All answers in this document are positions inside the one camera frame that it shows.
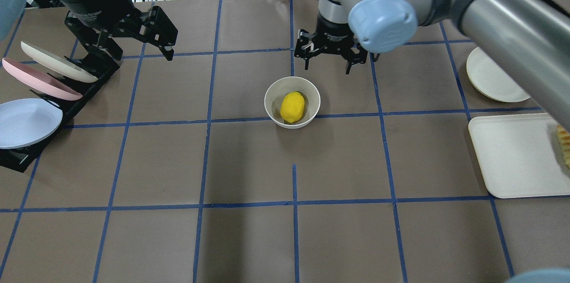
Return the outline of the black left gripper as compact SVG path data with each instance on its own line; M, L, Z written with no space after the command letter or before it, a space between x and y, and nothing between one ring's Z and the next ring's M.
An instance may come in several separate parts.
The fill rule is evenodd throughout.
M167 61L173 60L179 30L163 8L153 6L141 15L131 0L60 1L77 17L65 19L65 25L88 54L120 61L123 50L111 36L132 37L159 48Z

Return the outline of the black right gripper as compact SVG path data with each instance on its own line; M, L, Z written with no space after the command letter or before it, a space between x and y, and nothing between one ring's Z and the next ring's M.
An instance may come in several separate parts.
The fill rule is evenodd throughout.
M347 23L334 23L324 16L317 16L313 33L299 29L293 55L303 59L305 70L308 70L310 59L321 53L343 56L347 62L346 75L350 74L352 66L365 64L368 57L368 51L355 41Z

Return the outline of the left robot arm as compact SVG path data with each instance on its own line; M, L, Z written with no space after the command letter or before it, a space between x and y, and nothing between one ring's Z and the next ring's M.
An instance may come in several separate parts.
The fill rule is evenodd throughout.
M1 0L1 38L23 12L27 0ZM59 0L69 10L65 25L88 54L119 61L117 37L134 38L157 47L169 61L178 30L158 6L142 12L131 0Z

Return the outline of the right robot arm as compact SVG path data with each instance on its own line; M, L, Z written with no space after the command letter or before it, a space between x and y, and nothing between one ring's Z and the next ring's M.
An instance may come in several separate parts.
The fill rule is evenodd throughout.
M319 0L294 56L340 55L347 70L450 20L564 128L569 127L569 11L553 0Z

